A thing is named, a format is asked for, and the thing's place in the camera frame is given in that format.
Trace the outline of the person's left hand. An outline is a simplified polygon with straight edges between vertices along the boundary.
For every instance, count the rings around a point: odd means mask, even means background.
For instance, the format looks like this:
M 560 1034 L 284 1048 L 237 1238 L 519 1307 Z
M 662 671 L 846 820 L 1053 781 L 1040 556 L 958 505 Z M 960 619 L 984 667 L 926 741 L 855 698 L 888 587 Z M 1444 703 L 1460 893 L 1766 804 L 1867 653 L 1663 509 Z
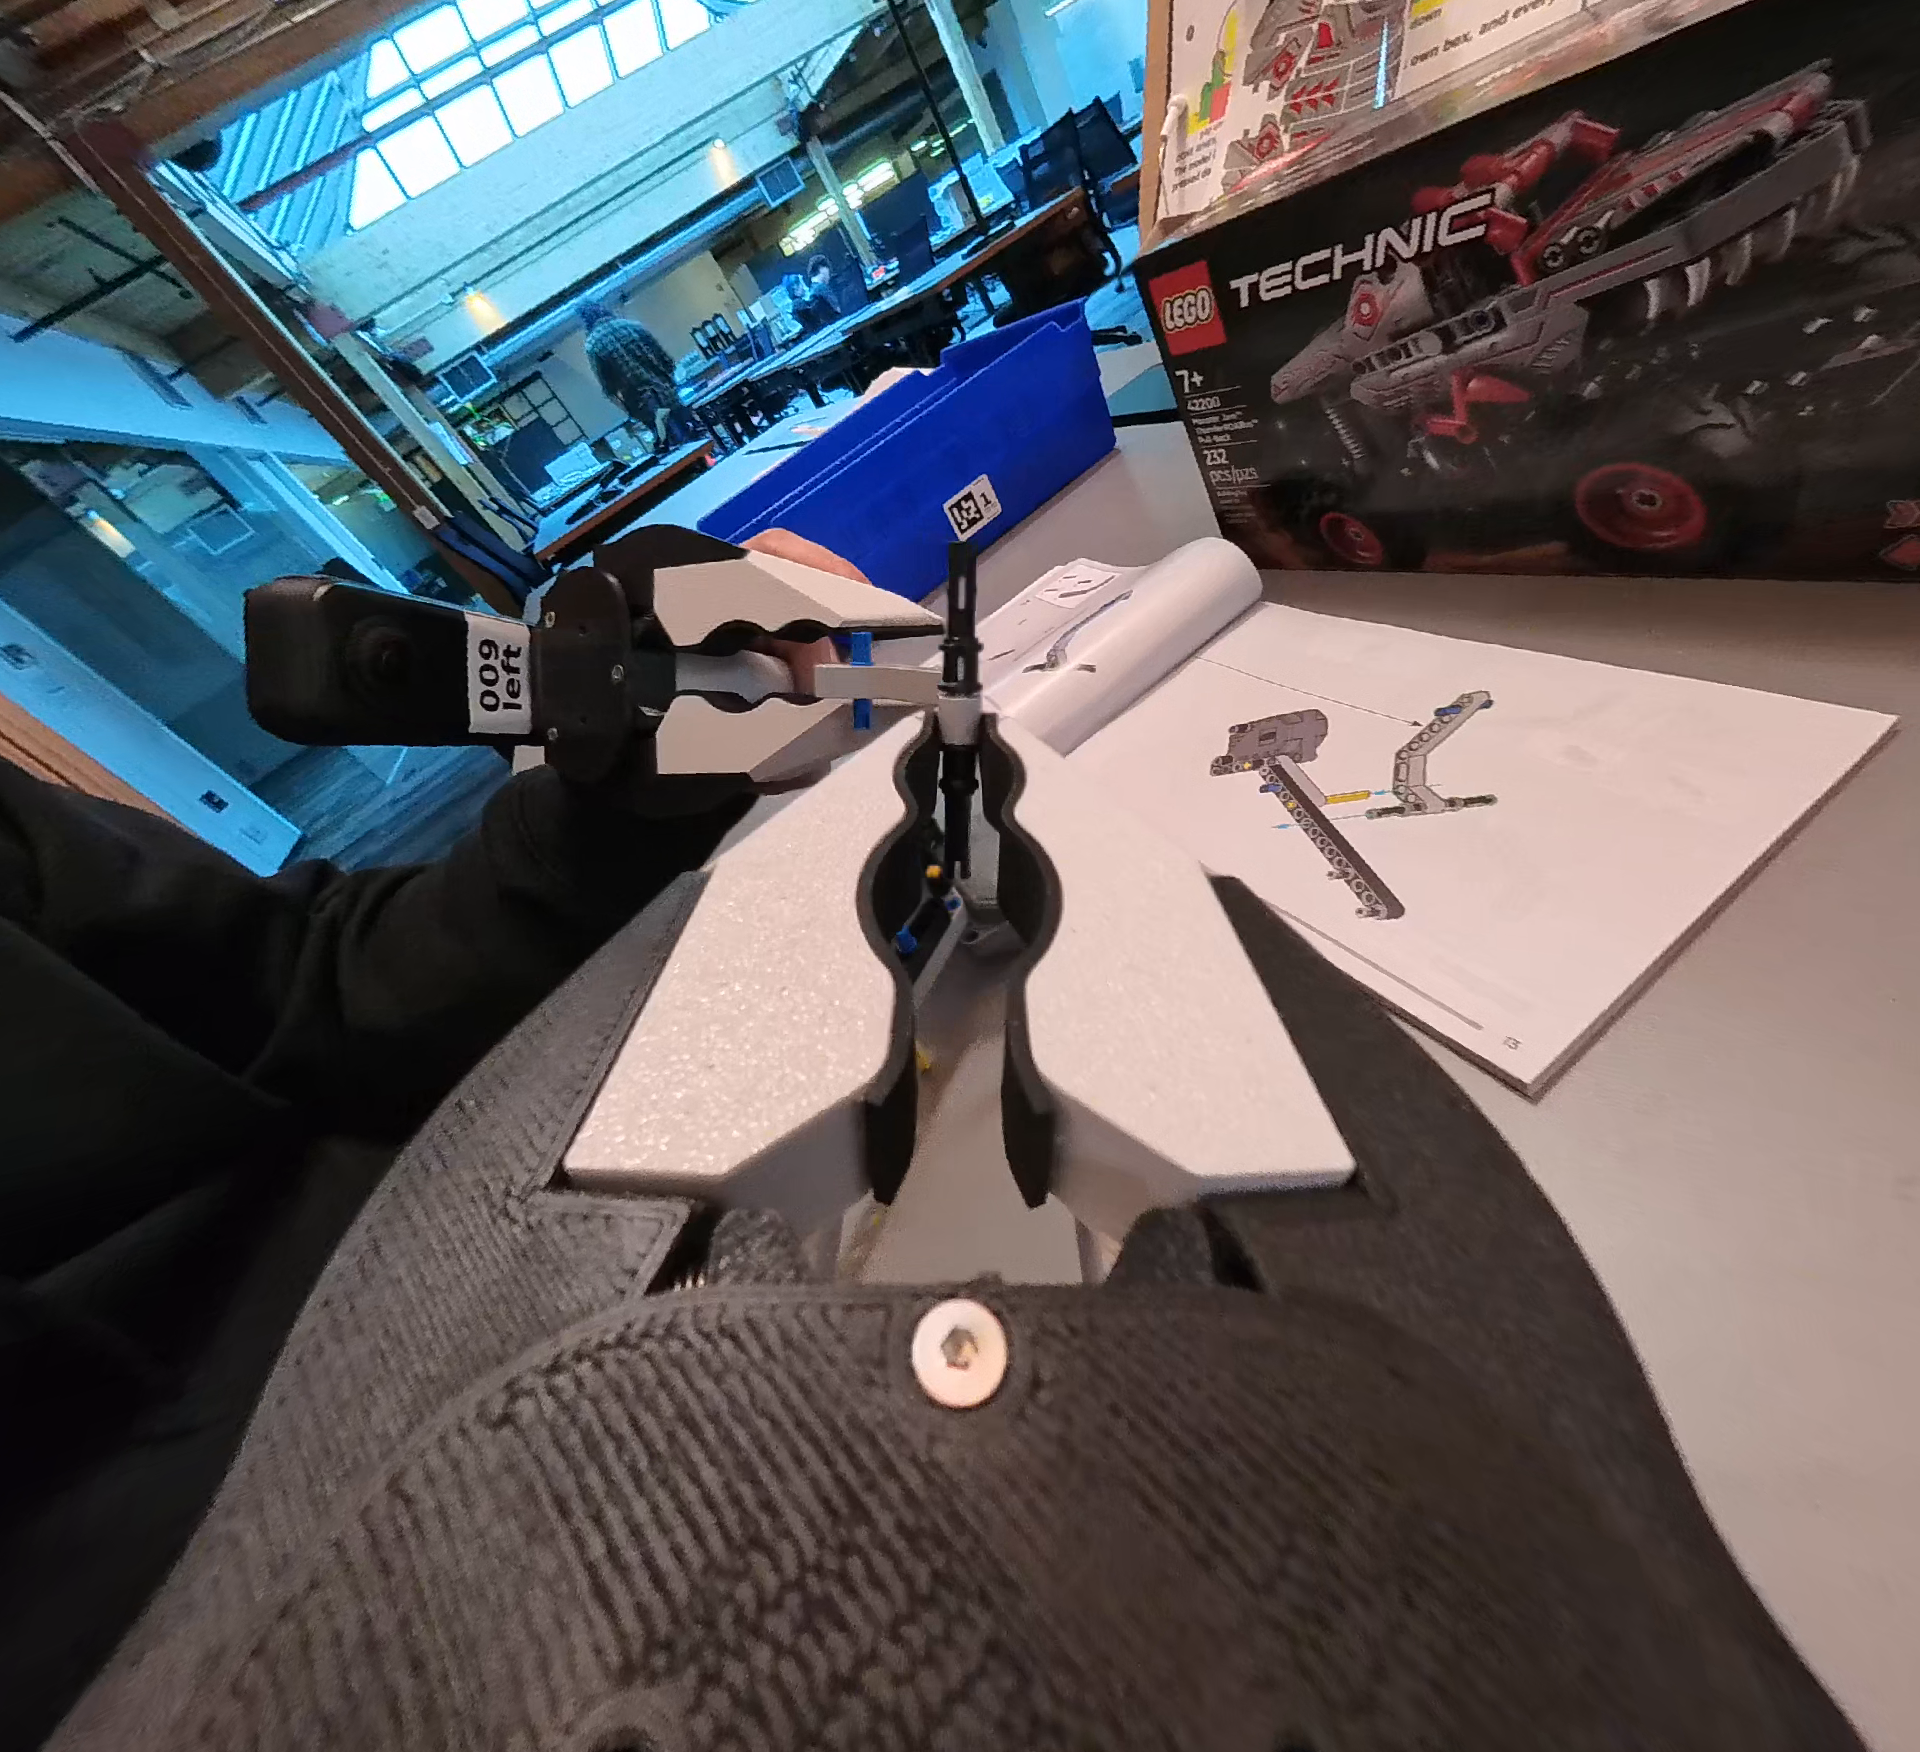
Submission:
M 803 539 L 780 526 L 766 528 L 757 533 L 747 540 L 742 540 L 740 547 L 752 555 L 777 558 L 789 565 L 803 565 L 814 571 L 838 574 L 851 583 L 866 585 L 866 576 L 859 567 L 851 565 L 843 556 L 834 555 L 823 545 Z

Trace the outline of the white instruction booklet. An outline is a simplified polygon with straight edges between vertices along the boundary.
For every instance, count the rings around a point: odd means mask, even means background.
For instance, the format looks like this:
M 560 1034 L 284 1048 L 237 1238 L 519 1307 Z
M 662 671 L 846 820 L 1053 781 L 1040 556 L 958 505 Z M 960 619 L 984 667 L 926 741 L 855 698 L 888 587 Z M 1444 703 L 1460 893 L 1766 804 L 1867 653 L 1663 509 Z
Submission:
M 1545 1093 L 1896 717 L 1261 599 L 1204 536 L 978 620 L 988 708 Z

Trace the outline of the black toy truck set box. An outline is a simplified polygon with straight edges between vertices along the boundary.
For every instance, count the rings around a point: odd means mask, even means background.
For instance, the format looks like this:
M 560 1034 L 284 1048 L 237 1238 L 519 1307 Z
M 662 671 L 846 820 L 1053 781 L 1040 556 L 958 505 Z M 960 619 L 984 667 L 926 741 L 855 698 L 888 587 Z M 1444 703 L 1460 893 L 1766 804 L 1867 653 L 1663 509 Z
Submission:
M 1142 251 L 1257 565 L 1916 585 L 1916 0 L 1628 0 Z

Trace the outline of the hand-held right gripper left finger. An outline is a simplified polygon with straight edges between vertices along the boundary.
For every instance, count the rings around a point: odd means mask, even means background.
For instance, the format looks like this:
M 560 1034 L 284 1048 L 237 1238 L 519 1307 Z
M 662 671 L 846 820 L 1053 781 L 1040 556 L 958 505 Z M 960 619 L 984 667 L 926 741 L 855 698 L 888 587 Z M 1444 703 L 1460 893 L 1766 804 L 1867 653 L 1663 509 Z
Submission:
M 567 1188 L 778 1212 L 804 1241 L 868 1188 L 861 1109 L 912 1038 L 899 972 L 859 911 L 907 820 L 877 733 L 720 852 L 563 1157 Z

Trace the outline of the blue plastic bin with tag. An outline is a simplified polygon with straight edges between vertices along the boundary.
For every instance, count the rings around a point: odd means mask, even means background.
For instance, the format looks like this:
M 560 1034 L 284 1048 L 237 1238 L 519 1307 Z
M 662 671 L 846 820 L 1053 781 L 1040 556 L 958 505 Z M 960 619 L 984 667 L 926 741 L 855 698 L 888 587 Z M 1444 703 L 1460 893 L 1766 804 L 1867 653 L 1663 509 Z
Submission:
M 1069 303 L 955 343 L 696 526 L 735 545 L 786 530 L 919 599 L 943 585 L 949 545 L 994 545 L 1114 447 L 1091 327 Z

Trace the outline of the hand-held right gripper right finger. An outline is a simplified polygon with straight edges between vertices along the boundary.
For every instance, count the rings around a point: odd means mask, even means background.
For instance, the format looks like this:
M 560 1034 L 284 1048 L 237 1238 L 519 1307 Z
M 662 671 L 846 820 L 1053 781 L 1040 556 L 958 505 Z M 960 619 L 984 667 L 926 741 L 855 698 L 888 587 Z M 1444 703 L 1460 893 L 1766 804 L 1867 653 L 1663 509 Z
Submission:
M 990 719 L 1000 1134 L 1026 1207 L 1145 1212 L 1346 1186 L 1352 1155 L 1224 886 L 1016 721 Z

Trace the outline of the person's dark clothing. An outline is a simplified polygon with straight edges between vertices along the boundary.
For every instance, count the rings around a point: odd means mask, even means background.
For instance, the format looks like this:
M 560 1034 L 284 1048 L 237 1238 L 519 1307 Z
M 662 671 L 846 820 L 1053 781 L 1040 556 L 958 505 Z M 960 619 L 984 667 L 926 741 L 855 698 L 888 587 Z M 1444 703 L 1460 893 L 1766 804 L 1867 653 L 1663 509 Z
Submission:
M 196 1572 L 258 1595 L 330 1495 L 497 1358 L 461 1307 L 507 1155 L 464 1082 L 294 1103 L 225 1074 L 3 1104 L 3 1748 L 38 1748 L 266 1428 Z

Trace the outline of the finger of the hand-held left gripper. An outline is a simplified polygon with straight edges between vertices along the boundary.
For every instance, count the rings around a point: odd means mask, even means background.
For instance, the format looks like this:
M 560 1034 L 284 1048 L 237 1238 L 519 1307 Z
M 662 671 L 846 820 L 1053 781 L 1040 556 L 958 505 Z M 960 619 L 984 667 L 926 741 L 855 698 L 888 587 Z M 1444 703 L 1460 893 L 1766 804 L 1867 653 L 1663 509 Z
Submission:
M 857 743 L 846 702 L 820 700 L 790 677 L 737 686 L 680 692 L 668 702 L 659 778 L 670 786 L 689 789 L 696 778 L 780 786 L 827 769 Z
M 759 551 L 664 569 L 664 635 L 677 650 L 699 650 L 733 630 L 812 640 L 853 632 L 918 636 L 943 626 L 942 615 L 914 599 Z

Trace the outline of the person's left forearm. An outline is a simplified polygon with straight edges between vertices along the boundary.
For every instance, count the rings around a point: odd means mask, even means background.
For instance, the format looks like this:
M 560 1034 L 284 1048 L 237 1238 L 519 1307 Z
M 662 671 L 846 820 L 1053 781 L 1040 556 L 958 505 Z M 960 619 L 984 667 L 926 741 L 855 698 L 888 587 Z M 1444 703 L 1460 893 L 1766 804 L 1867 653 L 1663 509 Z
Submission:
M 3 761 L 3 1134 L 102 1186 L 278 1121 L 407 1136 L 752 808 L 640 817 L 536 768 L 441 857 L 253 875 Z

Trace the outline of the black toy axle pin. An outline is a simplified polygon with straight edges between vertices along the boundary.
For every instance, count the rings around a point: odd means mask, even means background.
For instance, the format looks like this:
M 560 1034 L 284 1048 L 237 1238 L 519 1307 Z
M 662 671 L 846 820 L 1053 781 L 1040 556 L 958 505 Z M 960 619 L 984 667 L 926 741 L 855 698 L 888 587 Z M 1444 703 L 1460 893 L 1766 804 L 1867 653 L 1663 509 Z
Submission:
M 942 741 L 942 863 L 949 886 L 968 875 L 972 803 L 978 784 L 980 643 L 976 635 L 976 551 L 948 547 L 948 617 L 942 643 L 935 723 Z

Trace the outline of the light grey bent toy beam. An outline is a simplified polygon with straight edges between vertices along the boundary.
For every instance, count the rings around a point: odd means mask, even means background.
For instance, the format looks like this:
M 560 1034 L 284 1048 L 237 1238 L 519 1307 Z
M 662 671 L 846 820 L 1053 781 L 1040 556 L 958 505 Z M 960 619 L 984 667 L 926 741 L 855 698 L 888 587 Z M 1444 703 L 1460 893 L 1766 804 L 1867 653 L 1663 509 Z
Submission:
M 942 743 L 972 749 L 978 743 L 981 719 L 978 640 L 972 635 L 948 636 L 939 664 L 880 666 L 880 664 L 817 664 L 812 694 L 819 700 L 836 700 L 853 705 L 895 705 L 914 711 L 934 711 Z

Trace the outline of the grey motor black beam assembly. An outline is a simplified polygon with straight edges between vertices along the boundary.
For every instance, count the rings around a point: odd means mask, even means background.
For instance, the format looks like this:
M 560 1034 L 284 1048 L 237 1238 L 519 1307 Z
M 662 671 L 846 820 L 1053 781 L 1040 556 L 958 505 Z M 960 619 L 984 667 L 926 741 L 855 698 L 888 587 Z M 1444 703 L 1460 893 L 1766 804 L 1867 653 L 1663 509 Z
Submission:
M 914 1079 L 927 1084 L 943 1062 L 943 1043 L 963 1016 L 973 979 L 1015 942 L 1000 901 L 1000 849 L 972 847 L 963 875 L 932 875 L 893 932 L 893 951 L 914 1003 Z

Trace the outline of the row of dark background tables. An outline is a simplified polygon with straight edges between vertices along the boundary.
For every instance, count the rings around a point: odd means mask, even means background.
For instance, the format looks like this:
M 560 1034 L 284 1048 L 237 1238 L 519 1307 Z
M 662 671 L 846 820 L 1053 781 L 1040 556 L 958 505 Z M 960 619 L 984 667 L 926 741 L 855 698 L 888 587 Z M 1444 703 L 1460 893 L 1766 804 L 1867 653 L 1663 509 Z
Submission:
M 605 475 L 584 498 L 544 522 L 533 558 L 556 567 L 638 522 L 643 503 L 677 492 L 698 470 L 768 435 L 792 405 L 825 410 L 861 395 L 892 369 L 932 369 L 972 327 L 994 330 L 1021 317 L 1079 303 L 1121 277 L 1123 251 L 1085 187 L 1021 213 L 968 248 L 949 251 L 859 310 L 687 390 L 699 435 L 659 447 L 636 472 Z

